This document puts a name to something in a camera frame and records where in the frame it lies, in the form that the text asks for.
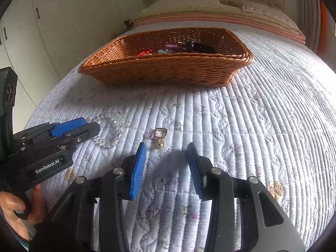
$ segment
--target wicker basket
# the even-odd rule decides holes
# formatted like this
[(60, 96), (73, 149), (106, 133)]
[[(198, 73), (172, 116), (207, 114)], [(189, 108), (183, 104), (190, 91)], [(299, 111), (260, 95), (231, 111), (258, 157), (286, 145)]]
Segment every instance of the wicker basket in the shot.
[[(165, 44), (186, 38), (212, 46), (217, 54), (157, 53)], [(132, 57), (149, 49), (153, 55)], [(252, 61), (251, 51), (227, 29), (174, 28), (117, 38), (89, 57), (78, 72), (105, 85), (188, 83), (221, 87)]]

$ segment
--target screw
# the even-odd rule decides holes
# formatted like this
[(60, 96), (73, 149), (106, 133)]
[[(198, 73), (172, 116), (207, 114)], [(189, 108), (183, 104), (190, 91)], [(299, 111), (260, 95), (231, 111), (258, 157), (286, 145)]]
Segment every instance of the screw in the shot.
[(221, 169), (219, 169), (219, 168), (212, 168), (212, 169), (211, 169), (211, 173), (212, 173), (212, 174), (219, 175), (219, 174), (222, 173), (222, 171), (221, 171)]
[(259, 182), (259, 179), (255, 176), (251, 176), (249, 178), (249, 181), (252, 183), (252, 184), (257, 184)]
[(76, 181), (77, 184), (83, 184), (85, 182), (85, 177), (84, 176), (78, 176), (75, 179), (75, 181)]
[(122, 174), (123, 172), (124, 172), (124, 170), (122, 168), (115, 168), (113, 170), (113, 173), (117, 174), (117, 175)]

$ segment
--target human hand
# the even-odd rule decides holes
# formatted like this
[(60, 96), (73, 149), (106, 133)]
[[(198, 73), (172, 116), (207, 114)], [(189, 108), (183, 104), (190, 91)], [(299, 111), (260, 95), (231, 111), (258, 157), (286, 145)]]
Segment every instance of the human hand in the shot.
[[(42, 195), (41, 185), (33, 187), (33, 196), (32, 196), (32, 206), (33, 211), (28, 216), (28, 223), (35, 225), (41, 223), (47, 213), (45, 207), (45, 200)], [(12, 227), (13, 230), (24, 240), (29, 241), (28, 229), (18, 218), (14, 210), (23, 211), (26, 209), (25, 203), (17, 196), (9, 192), (0, 192), (0, 208), (4, 214), (4, 217), (8, 224)]]

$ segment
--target striped curtain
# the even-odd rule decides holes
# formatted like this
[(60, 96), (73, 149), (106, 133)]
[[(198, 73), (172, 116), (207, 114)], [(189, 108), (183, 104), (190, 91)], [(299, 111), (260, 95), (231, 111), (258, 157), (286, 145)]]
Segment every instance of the striped curtain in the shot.
[(301, 18), (299, 20), (298, 27), (306, 36), (306, 46), (314, 53), (318, 53), (321, 35), (320, 0), (300, 1)]

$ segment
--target quilted bedspread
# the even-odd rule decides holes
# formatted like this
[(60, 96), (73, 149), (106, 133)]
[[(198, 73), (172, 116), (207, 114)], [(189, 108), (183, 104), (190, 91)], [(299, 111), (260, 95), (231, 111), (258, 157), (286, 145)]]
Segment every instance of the quilted bedspread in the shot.
[[(185, 149), (193, 141), (199, 155), (231, 176), (259, 177), (308, 248), (335, 210), (335, 73), (304, 45), (243, 25), (165, 22), (128, 34), (187, 26), (230, 29), (253, 52), (254, 62), (229, 85), (216, 89), (106, 88), (75, 67), (38, 106), (27, 127), (112, 112), (125, 122), (125, 131), (114, 148), (102, 148), (93, 139), (80, 144), (74, 165), (44, 183), (48, 208), (76, 176), (102, 176), (144, 141), (148, 161), (142, 191), (136, 200), (124, 202), (131, 251), (201, 252), (211, 201), (199, 200), (190, 178)], [(157, 127), (168, 129), (162, 149), (151, 137)], [(95, 249), (98, 221), (96, 210)], [(237, 212), (236, 248), (239, 232)]]

